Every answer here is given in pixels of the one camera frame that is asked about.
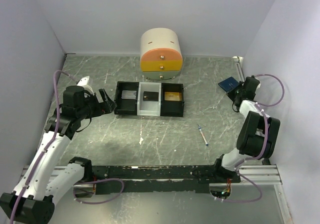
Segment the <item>blue leather card holder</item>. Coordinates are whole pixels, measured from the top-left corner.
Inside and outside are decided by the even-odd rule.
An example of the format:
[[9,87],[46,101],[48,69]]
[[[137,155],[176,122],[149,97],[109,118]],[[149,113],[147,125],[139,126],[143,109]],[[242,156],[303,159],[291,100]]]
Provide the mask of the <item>blue leather card holder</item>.
[[221,87],[225,92],[233,90],[238,85],[239,81],[237,81],[234,77],[228,77],[227,79],[218,83],[218,86]]

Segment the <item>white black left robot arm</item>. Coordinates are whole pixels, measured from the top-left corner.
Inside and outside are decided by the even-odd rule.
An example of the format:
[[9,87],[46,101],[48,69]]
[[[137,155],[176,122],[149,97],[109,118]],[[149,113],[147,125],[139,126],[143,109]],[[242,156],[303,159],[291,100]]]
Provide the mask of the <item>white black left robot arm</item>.
[[72,158],[61,174],[50,177],[74,135],[81,131],[81,122],[115,109],[106,91],[99,89],[99,93],[101,102],[88,85],[65,89],[63,102],[48,120],[40,147],[23,178],[11,193],[0,197],[0,207],[10,222],[48,223],[57,203],[74,184],[94,179],[92,162],[82,157]]

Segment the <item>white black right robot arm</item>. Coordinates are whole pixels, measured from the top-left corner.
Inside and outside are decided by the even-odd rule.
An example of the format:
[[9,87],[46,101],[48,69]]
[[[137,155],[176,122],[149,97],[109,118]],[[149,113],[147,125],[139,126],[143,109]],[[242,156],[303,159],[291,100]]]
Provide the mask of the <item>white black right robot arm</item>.
[[243,82],[229,77],[218,85],[232,100],[233,110],[245,120],[236,147],[215,161],[212,176],[216,182],[222,183],[234,178],[245,161],[272,156],[281,123],[279,119],[267,115],[263,104],[255,101],[256,90],[261,85],[256,76],[246,77]]

